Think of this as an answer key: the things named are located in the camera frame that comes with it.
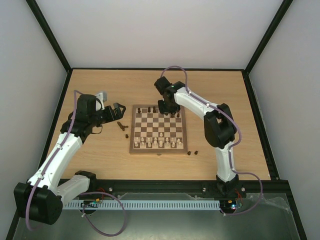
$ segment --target white wall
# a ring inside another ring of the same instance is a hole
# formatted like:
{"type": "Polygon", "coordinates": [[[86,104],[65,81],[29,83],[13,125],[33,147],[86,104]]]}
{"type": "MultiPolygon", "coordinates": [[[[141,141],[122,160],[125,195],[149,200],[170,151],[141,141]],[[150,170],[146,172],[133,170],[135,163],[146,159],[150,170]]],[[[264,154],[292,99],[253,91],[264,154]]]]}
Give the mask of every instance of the white wall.
{"type": "Polygon", "coordinates": [[[0,239],[40,161],[66,72],[24,0],[0,1],[0,239]]]}
{"type": "Polygon", "coordinates": [[[320,1],[293,1],[251,73],[282,179],[307,237],[320,219],[320,1]]]}
{"type": "Polygon", "coordinates": [[[37,0],[72,67],[247,66],[282,0],[37,0]]]}

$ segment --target white robotic arm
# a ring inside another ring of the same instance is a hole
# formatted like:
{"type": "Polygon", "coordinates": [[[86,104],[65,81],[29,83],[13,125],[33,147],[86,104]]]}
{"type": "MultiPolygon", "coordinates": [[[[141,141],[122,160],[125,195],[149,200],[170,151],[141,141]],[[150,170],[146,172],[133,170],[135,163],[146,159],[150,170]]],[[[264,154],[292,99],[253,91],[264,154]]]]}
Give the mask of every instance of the white robotic arm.
{"type": "Polygon", "coordinates": [[[204,133],[208,143],[214,147],[217,159],[217,180],[224,183],[234,182],[238,179],[230,168],[229,151],[231,153],[231,163],[234,167],[233,150],[229,150],[230,145],[235,139],[236,130],[232,124],[217,111],[214,111],[209,105],[227,113],[232,117],[229,107],[226,104],[217,105],[209,102],[201,96],[187,92],[185,84],[182,82],[170,83],[164,76],[155,82],[155,87],[163,96],[163,100],[158,101],[159,110],[162,114],[174,114],[180,110],[180,106],[184,106],[204,121],[204,133]]]}

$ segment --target wooden chessboard frame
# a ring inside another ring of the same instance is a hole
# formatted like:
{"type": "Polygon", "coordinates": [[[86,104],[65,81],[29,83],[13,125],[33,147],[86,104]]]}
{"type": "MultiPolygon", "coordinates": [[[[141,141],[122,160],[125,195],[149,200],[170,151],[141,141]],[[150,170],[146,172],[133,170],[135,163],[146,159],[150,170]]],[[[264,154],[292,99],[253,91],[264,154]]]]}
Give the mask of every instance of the wooden chessboard frame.
{"type": "Polygon", "coordinates": [[[130,134],[130,147],[129,153],[130,154],[187,154],[188,153],[188,139],[187,139],[187,126],[186,126],[186,114],[185,108],[181,106],[180,109],[180,118],[182,123],[182,139],[183,139],[183,148],[181,149],[155,149],[155,148],[135,148],[134,147],[134,138],[135,138],[135,123],[136,123],[136,112],[138,108],[148,108],[151,107],[151,111],[153,107],[158,109],[158,105],[154,104],[139,104],[133,105],[132,107],[132,121],[131,121],[131,134],[130,134]]]}

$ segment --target black frame edge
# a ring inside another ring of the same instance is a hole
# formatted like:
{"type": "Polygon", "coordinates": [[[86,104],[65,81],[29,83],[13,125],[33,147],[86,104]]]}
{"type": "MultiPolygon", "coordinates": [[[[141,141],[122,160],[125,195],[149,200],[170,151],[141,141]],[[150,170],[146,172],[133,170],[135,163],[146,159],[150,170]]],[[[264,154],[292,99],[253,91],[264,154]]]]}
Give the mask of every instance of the black frame edge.
{"type": "Polygon", "coordinates": [[[259,134],[259,138],[260,138],[264,158],[266,161],[266,165],[269,170],[270,179],[271,180],[278,180],[280,177],[279,177],[277,165],[276,165],[274,156],[272,154],[272,150],[271,150],[268,136],[266,133],[265,125],[264,125],[264,122],[263,122],[263,119],[261,117],[260,110],[258,107],[256,95],[255,95],[254,89],[252,87],[250,78],[249,78],[249,73],[246,71],[242,71],[242,76],[243,76],[243,81],[244,81],[244,85],[246,88],[246,92],[247,92],[247,95],[249,98],[249,102],[251,105],[255,125],[256,125],[258,134],[259,134]]]}
{"type": "MultiPolygon", "coordinates": [[[[141,71],[162,71],[165,67],[73,67],[73,70],[141,70],[141,71]]],[[[185,68],[186,71],[225,71],[241,72],[241,68],[185,68]]],[[[170,68],[168,71],[181,71],[179,68],[170,68]]]]}
{"type": "Polygon", "coordinates": [[[256,48],[254,54],[252,55],[248,65],[246,66],[245,68],[246,72],[250,73],[251,70],[254,68],[260,55],[264,51],[265,47],[267,46],[269,40],[271,39],[272,35],[276,31],[278,25],[280,24],[282,18],[285,16],[292,2],[293,0],[283,0],[283,2],[281,3],[278,11],[274,15],[269,27],[267,28],[265,34],[263,35],[258,47],[256,48]]]}
{"type": "Polygon", "coordinates": [[[38,21],[40,27],[42,28],[44,34],[46,35],[47,39],[49,40],[53,50],[55,51],[56,55],[58,56],[65,71],[70,72],[72,70],[72,68],[71,68],[70,64],[68,63],[68,60],[66,59],[64,53],[62,52],[62,49],[59,46],[59,43],[58,43],[57,39],[55,38],[53,32],[51,31],[49,24],[47,23],[45,16],[43,15],[36,0],[25,0],[25,1],[28,3],[31,11],[33,12],[33,15],[35,16],[35,18],[38,21]]]}

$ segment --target black metal frame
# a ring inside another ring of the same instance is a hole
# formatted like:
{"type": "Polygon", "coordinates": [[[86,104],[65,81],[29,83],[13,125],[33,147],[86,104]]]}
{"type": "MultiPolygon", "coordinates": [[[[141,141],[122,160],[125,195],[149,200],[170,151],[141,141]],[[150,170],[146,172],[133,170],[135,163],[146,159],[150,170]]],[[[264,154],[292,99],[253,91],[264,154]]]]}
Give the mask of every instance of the black metal frame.
{"type": "MultiPolygon", "coordinates": [[[[163,70],[163,68],[122,68],[122,67],[111,67],[111,68],[100,68],[100,67],[75,67],[71,68],[69,65],[64,53],[62,52],[54,34],[52,33],[44,15],[42,14],[37,2],[35,0],[26,0],[30,9],[32,10],[34,16],[36,17],[37,21],[39,22],[43,32],[47,36],[49,42],[51,43],[55,53],[57,54],[58,58],[60,59],[62,65],[64,66],[67,77],[65,79],[65,83],[62,89],[62,93],[60,95],[60,99],[58,102],[57,109],[55,111],[53,121],[51,124],[50,132],[43,150],[43,154],[40,160],[40,165],[45,161],[50,143],[54,134],[54,130],[56,128],[56,124],[58,121],[58,117],[62,108],[62,104],[64,102],[64,98],[68,89],[68,85],[70,82],[70,78],[72,75],[73,70],[78,69],[90,69],[90,70],[149,70],[149,71],[159,71],[163,70]]],[[[248,94],[248,98],[250,101],[250,105],[252,108],[253,117],[255,120],[255,124],[257,127],[257,131],[259,134],[259,138],[261,141],[263,153],[265,156],[266,164],[268,167],[268,171],[270,174],[271,180],[263,180],[263,192],[264,193],[285,193],[286,197],[289,202],[290,209],[292,210],[294,221],[298,230],[298,234],[300,239],[304,240],[307,239],[298,210],[293,198],[290,185],[286,180],[280,180],[277,166],[270,148],[270,144],[267,138],[266,130],[264,127],[264,123],[260,114],[260,110],[258,107],[258,103],[256,100],[255,93],[253,91],[253,87],[251,85],[251,81],[249,78],[249,73],[253,69],[254,65],[258,61],[260,55],[262,54],[263,50],[265,49],[266,45],[268,44],[271,36],[275,32],[277,26],[281,22],[282,18],[284,17],[285,13],[287,12],[289,6],[293,0],[283,0],[280,8],[278,9],[277,13],[275,14],[271,24],[269,25],[266,33],[264,34],[261,42],[259,43],[257,49],[255,50],[251,60],[249,61],[246,69],[220,69],[220,68],[189,68],[188,71],[241,71],[244,84],[246,87],[246,91],[248,94]]],[[[258,193],[260,191],[260,185],[256,180],[243,180],[240,183],[245,187],[245,191],[247,193],[258,193]]],[[[97,184],[104,189],[109,189],[110,187],[113,189],[114,194],[120,193],[187,193],[192,196],[198,195],[205,198],[211,197],[212,193],[210,191],[203,192],[202,189],[205,186],[215,185],[216,181],[205,181],[205,180],[97,180],[97,184]]],[[[11,240],[14,237],[16,227],[18,224],[18,214],[15,213],[10,229],[8,231],[7,240],[11,240]]]]}

